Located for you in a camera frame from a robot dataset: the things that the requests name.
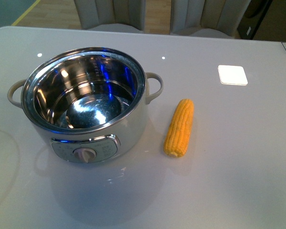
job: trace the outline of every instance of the wooden floor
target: wooden floor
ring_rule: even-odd
[[[145,32],[168,34],[171,0],[146,0]],[[40,0],[17,26],[81,29],[73,0]]]

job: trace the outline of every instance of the yellow corn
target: yellow corn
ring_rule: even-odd
[[[176,107],[163,150],[171,157],[184,156],[189,144],[194,118],[194,103],[190,99],[183,99]]]

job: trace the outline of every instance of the glossy tabletop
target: glossy tabletop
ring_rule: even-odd
[[[96,46],[129,54],[164,90],[129,152],[75,164],[56,156],[7,91],[51,57]],[[247,85],[222,84],[219,65],[243,67]],[[170,158],[163,141],[183,98],[195,103],[192,135],[186,155]],[[286,229],[282,43],[1,28],[1,228]]]

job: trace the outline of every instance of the pot handle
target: pot handle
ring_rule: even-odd
[[[21,109],[22,109],[21,103],[14,101],[13,95],[18,88],[24,86],[25,82],[26,82],[26,80],[20,80],[20,81],[16,82],[12,87],[10,87],[10,89],[8,91],[8,100],[10,101],[10,103],[16,107],[21,108]]]
[[[157,98],[162,93],[162,91],[163,91],[163,80],[156,73],[145,73],[145,75],[146,75],[147,79],[152,78],[152,79],[157,80],[160,83],[160,89],[153,94],[149,94],[149,86],[148,86],[148,82],[147,82],[147,94],[148,95],[146,96],[145,100],[146,100],[146,104],[149,104],[153,99]]]

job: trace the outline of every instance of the chair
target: chair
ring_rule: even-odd
[[[143,33],[146,0],[74,0],[84,30]]]
[[[234,38],[250,0],[172,0],[171,35]]]

